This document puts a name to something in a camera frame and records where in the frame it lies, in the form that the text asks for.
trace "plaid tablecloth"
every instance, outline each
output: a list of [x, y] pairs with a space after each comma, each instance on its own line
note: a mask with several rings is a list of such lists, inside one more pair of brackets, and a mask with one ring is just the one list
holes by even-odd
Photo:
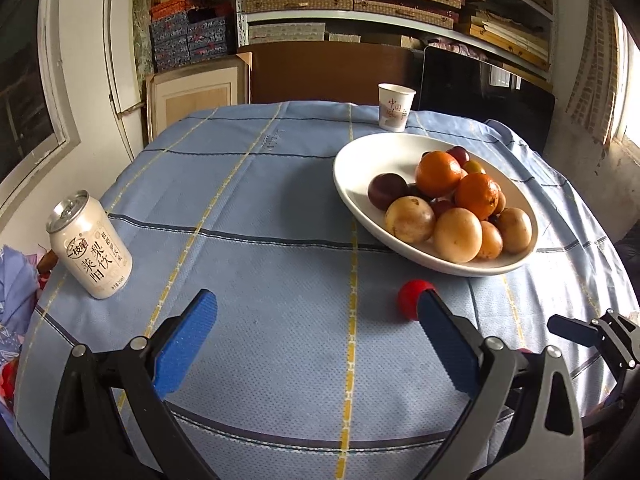
[[[523, 268], [439, 274], [381, 246], [335, 190], [334, 156], [379, 132], [377, 122], [377, 107], [242, 105], [195, 113], [140, 153], [101, 201], [134, 258], [126, 287], [94, 300], [58, 266], [31, 321], [17, 433], [41, 468], [71, 346], [122, 348], [201, 288], [217, 295], [218, 322], [168, 402], [223, 480], [414, 477], [467, 398], [420, 326], [396, 312], [395, 294], [413, 278], [433, 282], [485, 336], [511, 348], [559, 346], [583, 412], [606, 395], [602, 360], [545, 327], [552, 314], [638, 310], [612, 244], [572, 186], [500, 123], [412, 112], [408, 132], [501, 168], [538, 214], [539, 248]], [[122, 417], [153, 465], [126, 403]], [[495, 455], [509, 421], [505, 412], [478, 465]]]

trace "metal screw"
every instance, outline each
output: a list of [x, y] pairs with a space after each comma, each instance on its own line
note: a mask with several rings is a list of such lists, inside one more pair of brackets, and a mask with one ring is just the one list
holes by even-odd
[[498, 337], [488, 337], [484, 340], [484, 343], [491, 350], [502, 350], [504, 348], [504, 343]]
[[131, 340], [129, 346], [133, 350], [142, 350], [146, 346], [146, 337], [138, 336]]
[[71, 355], [73, 357], [82, 357], [86, 352], [86, 346], [84, 345], [76, 345], [71, 351]]
[[562, 357], [562, 352], [557, 346], [549, 345], [546, 347], [546, 353], [548, 353], [551, 357], [555, 357], [556, 359]]

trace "beverage can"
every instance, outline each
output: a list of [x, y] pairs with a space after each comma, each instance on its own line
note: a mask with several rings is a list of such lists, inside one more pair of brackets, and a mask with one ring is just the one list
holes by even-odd
[[94, 298], [108, 298], [127, 283], [131, 254], [100, 202], [85, 190], [55, 206], [46, 229], [51, 249]]

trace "cup rim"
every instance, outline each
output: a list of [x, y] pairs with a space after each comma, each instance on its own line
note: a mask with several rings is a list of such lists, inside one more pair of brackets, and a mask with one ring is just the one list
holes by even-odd
[[398, 92], [399, 94], [404, 95], [415, 95], [414, 89], [407, 88], [406, 86], [394, 85], [393, 83], [380, 83], [378, 84], [378, 88], [389, 90], [391, 92]]

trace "can lid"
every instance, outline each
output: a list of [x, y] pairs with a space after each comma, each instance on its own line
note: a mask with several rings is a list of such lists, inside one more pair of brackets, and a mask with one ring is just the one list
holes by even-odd
[[55, 208], [47, 219], [47, 233], [52, 234], [69, 225], [84, 209], [89, 201], [89, 194], [81, 189], [66, 197]]

